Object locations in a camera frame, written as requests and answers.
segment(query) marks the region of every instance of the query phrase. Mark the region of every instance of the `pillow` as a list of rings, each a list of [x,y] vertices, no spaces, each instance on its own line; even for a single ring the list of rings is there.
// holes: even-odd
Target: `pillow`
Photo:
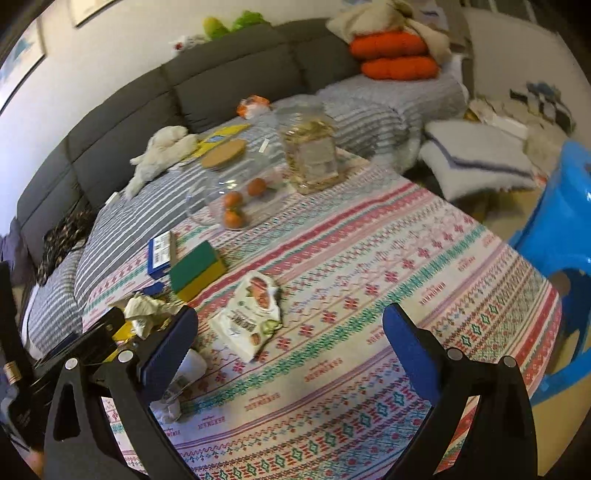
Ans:
[[[427,141],[421,147],[418,156],[433,171],[443,196],[448,202],[483,190],[533,189],[535,187],[534,181],[529,176],[455,166],[433,141]]]
[[[429,122],[427,138],[464,167],[506,171],[531,177],[531,161],[523,142],[499,128],[465,120]]]
[[[400,57],[366,61],[361,71],[373,80],[426,80],[437,77],[439,66],[431,57]]]
[[[402,56],[427,55],[427,44],[418,35],[408,32],[383,32],[357,37],[350,45],[351,55],[358,60],[381,57],[396,59]]]

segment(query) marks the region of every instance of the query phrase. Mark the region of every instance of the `crumpled tissue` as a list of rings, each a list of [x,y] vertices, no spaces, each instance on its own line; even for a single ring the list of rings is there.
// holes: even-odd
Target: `crumpled tissue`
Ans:
[[[154,326],[162,324],[180,308],[178,304],[166,303],[137,293],[129,299],[123,313],[125,320],[133,325],[136,335],[145,340]]]

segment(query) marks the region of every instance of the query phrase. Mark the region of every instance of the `green sponge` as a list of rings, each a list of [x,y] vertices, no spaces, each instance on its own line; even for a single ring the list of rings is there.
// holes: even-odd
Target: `green sponge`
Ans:
[[[215,249],[203,242],[170,269],[170,287],[182,301],[191,301],[225,272]]]

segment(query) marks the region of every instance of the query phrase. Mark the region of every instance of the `orange cushion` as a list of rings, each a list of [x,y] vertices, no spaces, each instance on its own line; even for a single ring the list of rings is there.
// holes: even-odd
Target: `orange cushion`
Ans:
[[[408,55],[426,55],[427,44],[418,35],[407,32],[384,32],[357,37],[349,46],[358,60],[396,59]]]
[[[374,80],[424,80],[437,77],[439,66],[431,57],[400,57],[366,61],[361,71]]]

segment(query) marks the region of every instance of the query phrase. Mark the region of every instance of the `plastic bag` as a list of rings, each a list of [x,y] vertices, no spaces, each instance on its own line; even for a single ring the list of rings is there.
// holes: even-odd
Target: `plastic bag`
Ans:
[[[240,100],[240,105],[238,105],[238,109],[236,111],[241,117],[245,118],[246,120],[250,120],[262,115],[263,113],[267,113],[270,110],[269,100],[259,97],[258,95],[252,95],[246,99]]]
[[[250,362],[283,327],[277,285],[262,273],[247,273],[228,305],[211,320],[214,331],[242,360]]]

